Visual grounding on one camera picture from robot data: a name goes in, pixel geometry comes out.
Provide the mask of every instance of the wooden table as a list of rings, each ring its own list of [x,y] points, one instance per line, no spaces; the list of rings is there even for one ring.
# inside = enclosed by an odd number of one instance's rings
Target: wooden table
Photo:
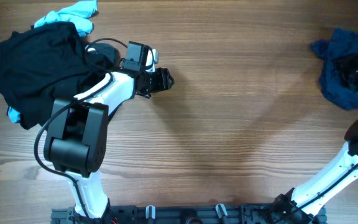
[[[0,0],[0,41],[72,2]],[[89,40],[160,51],[175,86],[119,109],[101,167],[113,205],[271,202],[341,148],[358,111],[325,100],[309,43],[358,30],[358,1],[101,1]],[[74,204],[32,154],[39,127],[11,124],[0,95],[0,223],[48,223]],[[358,223],[358,180],[328,204],[330,224]]]

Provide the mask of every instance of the black mounting rail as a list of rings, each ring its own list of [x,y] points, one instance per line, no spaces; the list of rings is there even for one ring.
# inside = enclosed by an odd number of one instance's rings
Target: black mounting rail
[[[111,206],[103,220],[94,223],[108,224],[271,224],[282,216],[272,214],[271,204],[242,204],[223,206],[224,210],[210,207],[141,207]],[[309,224],[326,224],[326,210],[323,207]],[[77,224],[80,221],[74,207],[52,210],[51,224]],[[297,224],[283,220],[277,224]]]

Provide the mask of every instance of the blue towel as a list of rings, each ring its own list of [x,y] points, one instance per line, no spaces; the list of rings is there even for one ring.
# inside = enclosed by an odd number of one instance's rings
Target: blue towel
[[[11,119],[12,123],[18,123],[20,121],[20,112],[11,107],[8,107],[7,115],[9,116],[9,119]]]
[[[98,10],[98,1],[80,1],[70,7],[63,8],[55,12],[51,11],[43,18],[35,22],[34,27],[40,27],[58,21],[72,22],[77,29],[80,37],[90,34],[93,30],[93,24],[87,20]]]
[[[345,110],[357,109],[358,93],[342,84],[342,77],[336,71],[334,60],[358,54],[358,33],[337,28],[331,40],[318,40],[311,44],[311,49],[324,60],[323,71],[318,80],[323,96]]]

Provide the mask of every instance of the light blue cloth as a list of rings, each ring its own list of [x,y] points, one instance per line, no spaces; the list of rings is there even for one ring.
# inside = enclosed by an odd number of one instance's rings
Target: light blue cloth
[[[98,1],[80,1],[70,7],[63,8],[62,10],[55,12],[51,11],[43,18],[35,22],[34,27],[40,27],[44,24],[53,22],[65,21],[72,22],[77,29],[80,37],[84,37],[90,34],[93,30],[93,24],[87,20],[98,10]]]
[[[9,116],[9,119],[11,119],[12,123],[17,123],[20,121],[20,112],[11,107],[9,107],[7,110],[7,115]]]

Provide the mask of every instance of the dark blue cloth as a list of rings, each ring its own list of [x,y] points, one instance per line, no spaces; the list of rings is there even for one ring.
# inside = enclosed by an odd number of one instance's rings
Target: dark blue cloth
[[[342,77],[335,69],[334,59],[358,54],[358,33],[335,29],[331,40],[318,40],[311,44],[311,49],[324,60],[319,78],[323,96],[345,110],[357,109],[358,93],[342,84]]]

